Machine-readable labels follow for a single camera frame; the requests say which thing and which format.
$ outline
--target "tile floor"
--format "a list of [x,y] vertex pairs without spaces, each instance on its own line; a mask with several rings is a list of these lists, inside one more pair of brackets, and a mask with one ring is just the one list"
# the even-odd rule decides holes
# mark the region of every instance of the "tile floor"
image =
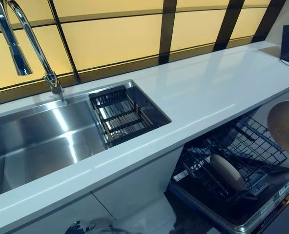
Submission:
[[166,192],[133,216],[117,221],[114,227],[126,231],[122,234],[219,233],[171,192]]

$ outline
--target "white quartz countertop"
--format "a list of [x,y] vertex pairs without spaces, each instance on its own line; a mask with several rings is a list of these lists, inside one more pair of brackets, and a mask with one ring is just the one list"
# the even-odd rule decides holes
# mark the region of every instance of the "white quartz countertop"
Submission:
[[[258,42],[96,80],[66,94],[132,79],[172,120],[0,195],[0,233],[43,215],[289,90],[289,67]],[[47,101],[50,93],[0,105],[0,113]]]

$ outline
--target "metal wire basket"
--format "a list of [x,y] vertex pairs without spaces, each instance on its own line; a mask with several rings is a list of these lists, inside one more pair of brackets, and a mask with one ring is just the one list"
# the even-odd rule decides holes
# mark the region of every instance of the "metal wire basket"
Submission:
[[[187,143],[173,179],[179,181],[190,175],[223,202],[235,201],[256,184],[257,174],[266,175],[287,159],[283,151],[267,128],[243,115]],[[238,170],[247,185],[246,191],[231,188],[211,167],[209,158],[213,154],[222,156]]]
[[108,146],[139,136],[153,125],[140,106],[126,93],[124,86],[90,94],[89,97],[98,114],[103,139]]

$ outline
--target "faucet spout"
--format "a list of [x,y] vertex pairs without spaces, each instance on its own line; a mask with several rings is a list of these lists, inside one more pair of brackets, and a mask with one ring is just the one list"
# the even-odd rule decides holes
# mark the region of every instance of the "faucet spout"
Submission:
[[0,0],[0,29],[9,46],[10,53],[11,53],[18,75],[25,76],[25,75],[32,74],[32,70],[30,69],[30,66],[28,65],[28,62],[12,30],[8,13],[7,13],[7,5],[10,6],[10,8],[13,10],[15,15],[19,19],[24,31],[27,34],[29,41],[31,42],[37,54],[37,57],[39,58],[45,70],[45,75],[43,76],[43,79],[50,86],[51,92],[53,94],[59,95],[59,97],[63,99],[63,95],[62,95],[63,88],[55,72],[51,69],[24,12],[14,0]]

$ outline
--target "dishwasher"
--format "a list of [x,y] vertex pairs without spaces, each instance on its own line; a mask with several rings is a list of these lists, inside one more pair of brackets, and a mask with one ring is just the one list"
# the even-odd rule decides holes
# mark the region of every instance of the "dishwasher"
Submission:
[[[222,233],[263,233],[289,205],[285,151],[251,116],[186,143],[168,187]],[[238,191],[222,178],[211,166],[212,155],[239,172],[245,189]]]

